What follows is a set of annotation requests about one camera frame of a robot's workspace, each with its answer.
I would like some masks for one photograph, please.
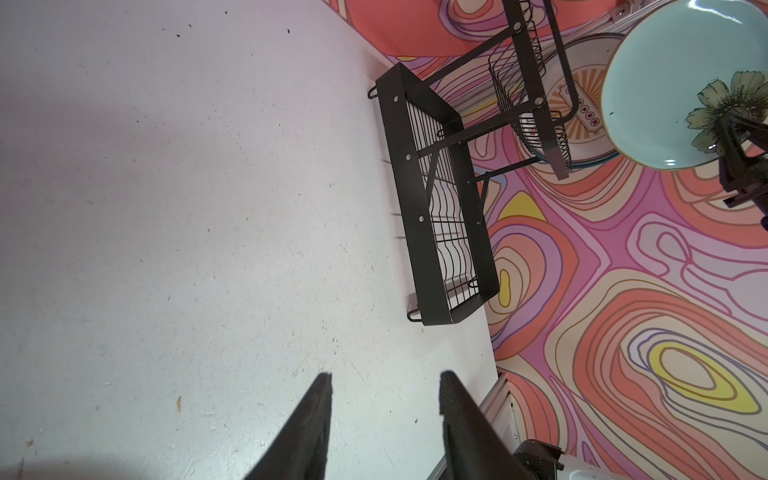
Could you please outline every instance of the ceramic plate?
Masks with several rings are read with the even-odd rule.
[[[714,118],[768,114],[768,17],[744,0],[677,0],[621,42],[603,85],[616,148],[648,167],[676,170],[717,158]]]
[[[608,62],[623,37],[623,34],[618,33],[600,33],[565,44],[565,53],[579,97],[576,117],[565,125],[574,168],[593,167],[619,155],[606,135],[600,96]],[[545,68],[546,73],[541,81],[547,92],[549,108],[565,115],[571,110],[571,97],[565,87],[559,57],[556,54],[550,55],[545,60]],[[537,157],[544,158],[538,149],[525,146]]]

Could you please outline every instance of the colorful swirl pattern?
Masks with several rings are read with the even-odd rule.
[[[423,78],[504,25],[499,0],[326,2]],[[567,31],[615,0],[553,4]],[[471,124],[496,112],[487,81],[480,57],[435,89]],[[469,150],[478,174],[528,156],[509,127]],[[501,292],[486,313],[523,438],[635,480],[768,478],[768,233],[726,196],[717,164],[623,157],[490,183]]]

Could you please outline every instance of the flower pattern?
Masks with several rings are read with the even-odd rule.
[[[768,117],[768,82],[759,71],[738,71],[730,81],[730,90],[722,80],[715,80],[701,92],[699,101],[704,108],[688,114],[688,127],[702,130],[692,145],[707,153],[717,152],[715,125],[728,114],[755,121]]]

